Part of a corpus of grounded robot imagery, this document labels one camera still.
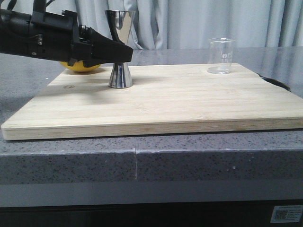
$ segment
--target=clear glass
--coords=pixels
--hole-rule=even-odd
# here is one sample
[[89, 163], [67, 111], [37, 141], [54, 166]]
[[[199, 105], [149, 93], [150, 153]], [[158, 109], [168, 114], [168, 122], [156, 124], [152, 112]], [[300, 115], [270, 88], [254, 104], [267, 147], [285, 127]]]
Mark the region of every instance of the clear glass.
[[212, 38], [209, 39], [209, 61], [211, 66], [208, 72], [215, 74], [229, 73], [232, 66], [232, 51], [234, 39]]

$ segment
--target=black cable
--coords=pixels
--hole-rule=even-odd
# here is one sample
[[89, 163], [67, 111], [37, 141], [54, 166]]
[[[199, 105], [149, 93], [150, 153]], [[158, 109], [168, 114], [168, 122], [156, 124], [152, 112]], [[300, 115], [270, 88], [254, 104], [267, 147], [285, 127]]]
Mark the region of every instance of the black cable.
[[8, 4], [8, 7], [7, 7], [7, 10], [13, 10], [13, 8], [16, 5], [16, 2], [17, 2], [17, 0], [10, 0], [10, 2]]
[[272, 79], [272, 78], [263, 77], [263, 76], [261, 76], [260, 74], [258, 74], [258, 75], [259, 75], [259, 77], [261, 77], [261, 78], [264, 79], [265, 81], [267, 81], [267, 82], [269, 82], [269, 83], [271, 83], [271, 84], [273, 84], [273, 85], [282, 87], [282, 88], [286, 89], [287, 91], [290, 91], [290, 92], [291, 92], [290, 87], [287, 86], [286, 84], [284, 84], [284, 83], [282, 83], [282, 82], [280, 82], [280, 81], [278, 81], [278, 80]]
[[46, 7], [48, 7], [49, 4], [51, 4], [53, 1], [55, 1], [55, 0], [49, 0], [49, 1], [47, 2], [47, 4], [46, 4]]

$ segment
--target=white curtain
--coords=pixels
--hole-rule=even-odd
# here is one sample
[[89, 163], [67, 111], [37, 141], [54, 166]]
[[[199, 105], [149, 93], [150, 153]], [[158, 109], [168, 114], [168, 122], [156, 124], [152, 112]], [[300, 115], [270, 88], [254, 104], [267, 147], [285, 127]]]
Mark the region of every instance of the white curtain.
[[[33, 0], [14, 10], [31, 13]], [[213, 37], [237, 47], [303, 46], [303, 0], [56, 0], [47, 11], [79, 13], [110, 38], [104, 10], [136, 11], [128, 45], [135, 49], [208, 48]]]

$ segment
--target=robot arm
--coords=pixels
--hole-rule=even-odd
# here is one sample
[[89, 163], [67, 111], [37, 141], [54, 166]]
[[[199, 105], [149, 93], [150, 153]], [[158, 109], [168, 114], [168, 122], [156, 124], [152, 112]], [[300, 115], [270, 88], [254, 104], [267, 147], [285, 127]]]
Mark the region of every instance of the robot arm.
[[69, 66], [83, 61], [85, 67], [131, 61], [131, 47], [78, 25], [75, 12], [46, 12], [50, 2], [34, 0], [32, 15], [13, 11], [16, 0], [11, 0], [7, 9], [0, 9], [1, 53], [64, 61]]

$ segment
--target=cutting board edge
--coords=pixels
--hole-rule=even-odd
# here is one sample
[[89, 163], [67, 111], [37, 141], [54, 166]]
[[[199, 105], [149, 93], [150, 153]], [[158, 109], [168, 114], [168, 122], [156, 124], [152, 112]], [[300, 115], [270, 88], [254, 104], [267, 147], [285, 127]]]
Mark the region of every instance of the cutting board edge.
[[214, 122], [179, 122], [179, 123], [140, 123], [125, 125], [100, 125], [100, 126], [72, 126], [60, 128], [2, 128], [5, 140], [45, 140], [109, 136], [135, 136], [155, 134], [178, 134], [200, 132], [224, 131], [264, 131], [264, 130], [291, 130], [302, 129], [303, 117], [299, 119], [257, 119], [257, 120], [232, 120]]

